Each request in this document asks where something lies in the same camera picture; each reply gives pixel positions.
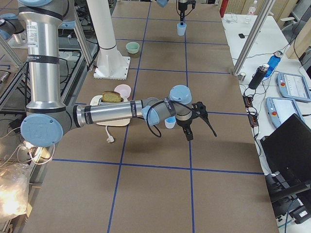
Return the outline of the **blue water bottle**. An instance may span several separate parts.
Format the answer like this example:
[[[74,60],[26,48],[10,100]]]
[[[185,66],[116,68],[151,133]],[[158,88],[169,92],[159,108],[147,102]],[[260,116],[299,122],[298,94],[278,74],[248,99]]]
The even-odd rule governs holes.
[[[272,72],[277,67],[277,65],[280,62],[282,56],[283,56],[283,52],[278,50],[278,51],[276,51],[274,53],[273,56],[270,57],[270,59],[268,61],[269,68],[267,70],[266,75],[263,78],[264,80],[268,79],[272,75]]]

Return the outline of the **blue cup near toaster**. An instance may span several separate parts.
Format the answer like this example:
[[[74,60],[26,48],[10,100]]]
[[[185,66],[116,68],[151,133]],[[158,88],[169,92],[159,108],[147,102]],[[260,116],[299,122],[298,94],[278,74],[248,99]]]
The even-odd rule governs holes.
[[[173,129],[175,124],[176,124],[176,118],[174,116],[171,116],[165,119],[165,127],[167,129]]]

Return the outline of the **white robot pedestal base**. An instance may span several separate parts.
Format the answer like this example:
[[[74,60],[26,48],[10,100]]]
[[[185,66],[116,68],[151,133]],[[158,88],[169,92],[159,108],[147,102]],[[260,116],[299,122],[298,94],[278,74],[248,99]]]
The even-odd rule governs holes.
[[[117,49],[108,1],[87,0],[87,4],[100,48],[94,77],[125,80],[131,58]]]

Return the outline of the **pink plastic bowl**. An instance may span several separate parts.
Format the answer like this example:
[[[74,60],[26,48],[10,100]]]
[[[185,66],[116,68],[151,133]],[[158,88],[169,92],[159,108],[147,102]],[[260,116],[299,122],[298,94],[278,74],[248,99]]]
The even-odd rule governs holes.
[[[115,87],[114,91],[118,92],[122,98],[129,98],[132,89],[129,85],[120,84]]]

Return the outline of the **lower teach pendant tablet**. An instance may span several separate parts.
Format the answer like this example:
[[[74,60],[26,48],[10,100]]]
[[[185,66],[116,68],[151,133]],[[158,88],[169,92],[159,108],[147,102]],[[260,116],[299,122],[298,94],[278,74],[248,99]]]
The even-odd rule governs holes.
[[[296,114],[304,121],[296,101],[292,98],[266,98],[266,108],[272,124],[278,128],[291,115]]]

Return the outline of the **black power strip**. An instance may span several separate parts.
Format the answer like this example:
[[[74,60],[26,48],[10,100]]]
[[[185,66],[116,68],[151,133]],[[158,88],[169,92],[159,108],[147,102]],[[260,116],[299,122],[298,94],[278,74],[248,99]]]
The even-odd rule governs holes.
[[[249,123],[250,126],[254,128],[259,126],[258,123],[259,114],[257,112],[257,109],[253,106],[252,100],[253,100],[252,97],[243,95],[243,102],[245,105]]]

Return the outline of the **black laptop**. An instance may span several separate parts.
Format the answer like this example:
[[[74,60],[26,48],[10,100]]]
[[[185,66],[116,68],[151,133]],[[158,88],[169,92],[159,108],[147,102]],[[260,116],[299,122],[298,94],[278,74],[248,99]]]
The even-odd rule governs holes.
[[[260,140],[272,173],[279,172],[279,184],[267,178],[268,190],[273,200],[297,194],[307,206],[311,204],[311,191],[293,189],[295,185],[311,180],[311,129],[293,114],[271,135]]]

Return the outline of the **cream two-slot toaster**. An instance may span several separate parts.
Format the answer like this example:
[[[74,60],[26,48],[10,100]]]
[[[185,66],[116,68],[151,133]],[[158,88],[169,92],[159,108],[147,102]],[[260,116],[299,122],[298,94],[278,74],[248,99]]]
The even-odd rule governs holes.
[[[132,117],[130,102],[121,97],[121,102],[103,102],[102,96],[94,96],[90,102],[93,123],[103,126],[126,126]]]

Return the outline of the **white toaster power plug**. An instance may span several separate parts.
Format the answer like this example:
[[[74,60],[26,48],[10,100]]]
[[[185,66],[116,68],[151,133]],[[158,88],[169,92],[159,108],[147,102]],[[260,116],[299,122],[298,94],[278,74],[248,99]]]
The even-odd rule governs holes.
[[[113,143],[115,141],[114,137],[109,133],[108,126],[105,127],[105,131],[107,134],[107,143]]]

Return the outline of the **green plastic bowl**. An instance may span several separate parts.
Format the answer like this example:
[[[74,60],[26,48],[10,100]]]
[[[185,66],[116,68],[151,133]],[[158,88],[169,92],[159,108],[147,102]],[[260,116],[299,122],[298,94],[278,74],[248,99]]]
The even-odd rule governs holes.
[[[125,47],[129,54],[136,54],[139,52],[140,45],[137,42],[129,42]]]

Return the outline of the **black water bottle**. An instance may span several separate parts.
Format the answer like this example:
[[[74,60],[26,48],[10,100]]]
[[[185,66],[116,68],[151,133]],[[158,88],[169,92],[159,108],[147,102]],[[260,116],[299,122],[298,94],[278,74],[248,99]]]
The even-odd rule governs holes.
[[[268,69],[268,64],[262,64],[261,66],[259,66],[255,74],[253,75],[248,87],[252,90],[256,90],[261,81],[263,80],[264,76],[267,74]]]

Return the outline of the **toast bread slice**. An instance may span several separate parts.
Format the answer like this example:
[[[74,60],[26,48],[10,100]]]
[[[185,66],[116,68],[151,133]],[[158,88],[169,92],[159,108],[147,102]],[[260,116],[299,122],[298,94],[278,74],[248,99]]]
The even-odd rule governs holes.
[[[120,93],[115,91],[104,91],[102,95],[102,102],[109,102],[109,103],[118,103],[122,102],[122,98]]]

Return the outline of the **blue cup from toaster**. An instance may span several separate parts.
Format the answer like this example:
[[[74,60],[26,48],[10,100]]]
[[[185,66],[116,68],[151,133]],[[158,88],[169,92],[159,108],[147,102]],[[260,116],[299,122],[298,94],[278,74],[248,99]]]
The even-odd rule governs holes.
[[[186,32],[187,25],[185,22],[177,23],[177,34],[178,36],[184,36]]]

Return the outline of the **clear plastic bag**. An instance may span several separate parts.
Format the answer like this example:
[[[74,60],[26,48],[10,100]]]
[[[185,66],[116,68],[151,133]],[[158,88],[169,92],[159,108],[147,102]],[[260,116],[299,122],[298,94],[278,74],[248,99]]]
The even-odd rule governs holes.
[[[0,169],[0,221],[25,214],[28,206],[30,166],[15,163]]]

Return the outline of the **aluminium frame post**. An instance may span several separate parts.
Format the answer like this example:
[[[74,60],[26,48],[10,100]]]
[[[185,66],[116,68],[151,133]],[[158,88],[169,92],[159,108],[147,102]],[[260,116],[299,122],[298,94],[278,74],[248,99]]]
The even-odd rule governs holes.
[[[263,2],[262,8],[260,9],[257,18],[253,24],[253,27],[249,33],[249,36],[239,54],[239,57],[235,63],[235,66],[232,70],[232,74],[234,76],[238,76],[240,73],[240,70],[263,26],[263,24],[265,23],[266,18],[269,15],[269,12],[271,11],[273,5],[275,3],[275,0],[265,0]]]

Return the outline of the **clear plastic bottle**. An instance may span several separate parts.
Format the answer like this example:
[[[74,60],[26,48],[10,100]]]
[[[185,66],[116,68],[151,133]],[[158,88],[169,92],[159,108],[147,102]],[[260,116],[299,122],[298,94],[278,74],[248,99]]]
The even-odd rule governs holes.
[[[248,8],[248,11],[247,11],[248,16],[252,16],[255,14],[256,9],[257,9],[257,3],[258,3],[257,0],[253,0],[252,4],[250,5],[250,7]]]

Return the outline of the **teach pendant tablet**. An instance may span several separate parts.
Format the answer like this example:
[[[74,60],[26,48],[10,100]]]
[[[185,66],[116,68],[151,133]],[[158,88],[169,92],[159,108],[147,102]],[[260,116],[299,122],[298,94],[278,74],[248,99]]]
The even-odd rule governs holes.
[[[291,115],[296,114],[304,121],[296,101],[292,98],[266,98],[266,108],[272,124],[278,128]]]
[[[304,76],[290,73],[279,73],[276,77],[281,95],[300,102],[310,102],[311,93]]]

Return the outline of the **upper teach pendant tablet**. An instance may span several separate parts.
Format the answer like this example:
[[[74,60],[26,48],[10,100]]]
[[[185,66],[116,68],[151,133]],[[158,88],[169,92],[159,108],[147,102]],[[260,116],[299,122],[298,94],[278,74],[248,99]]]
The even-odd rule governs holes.
[[[279,73],[276,77],[281,95],[300,102],[310,102],[311,93],[304,76],[290,73]]]

